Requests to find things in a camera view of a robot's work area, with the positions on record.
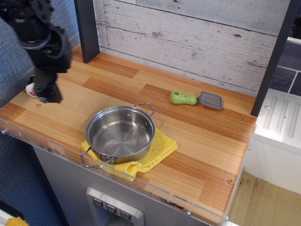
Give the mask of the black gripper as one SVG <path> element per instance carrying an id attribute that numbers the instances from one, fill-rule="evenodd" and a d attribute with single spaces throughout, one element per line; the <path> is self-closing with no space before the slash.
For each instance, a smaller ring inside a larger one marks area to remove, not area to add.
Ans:
<path id="1" fill-rule="evenodd" d="M 57 73 L 66 73 L 71 64 L 71 45 L 63 28 L 50 25 L 43 40 L 24 42 L 34 66 L 34 92 L 43 103 L 60 103 Z"/>

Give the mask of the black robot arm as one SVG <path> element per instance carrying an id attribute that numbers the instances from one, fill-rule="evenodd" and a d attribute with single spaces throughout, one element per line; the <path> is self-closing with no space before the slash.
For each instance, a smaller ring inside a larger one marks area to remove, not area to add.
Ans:
<path id="1" fill-rule="evenodd" d="M 65 29 L 50 22 L 54 9 L 49 0 L 2 0 L 0 16 L 10 25 L 17 41 L 30 56 L 35 76 L 34 92 L 41 102 L 60 103 L 58 73 L 71 64 L 71 45 Z"/>

